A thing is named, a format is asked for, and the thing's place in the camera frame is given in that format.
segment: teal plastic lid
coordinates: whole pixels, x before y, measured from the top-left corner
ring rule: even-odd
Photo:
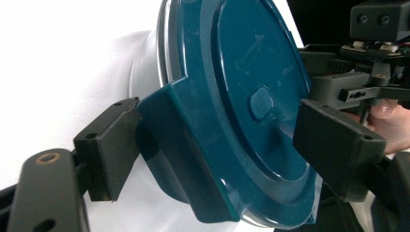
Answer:
[[[203,222],[314,222],[321,179],[292,146],[308,76],[272,1],[164,1],[158,35],[137,140],[161,188]]]

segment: blue lid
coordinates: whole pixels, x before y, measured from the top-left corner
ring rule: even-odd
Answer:
[[[321,179],[292,146],[308,76],[275,5],[171,0],[162,16],[169,83],[140,103],[137,138],[162,189],[204,222],[313,222]]]

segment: white background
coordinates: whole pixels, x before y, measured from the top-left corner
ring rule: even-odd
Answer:
[[[277,2],[290,16],[286,2]],[[15,184],[38,152],[72,150],[86,125],[128,97],[132,60],[155,28],[160,3],[0,2],[0,189]],[[85,197],[93,231],[256,231],[198,222],[188,205],[161,192],[143,159],[118,202]]]

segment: human hand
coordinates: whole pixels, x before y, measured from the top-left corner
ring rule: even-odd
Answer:
[[[410,148],[410,110],[395,100],[382,100],[371,108],[368,127],[387,140],[385,154]]]

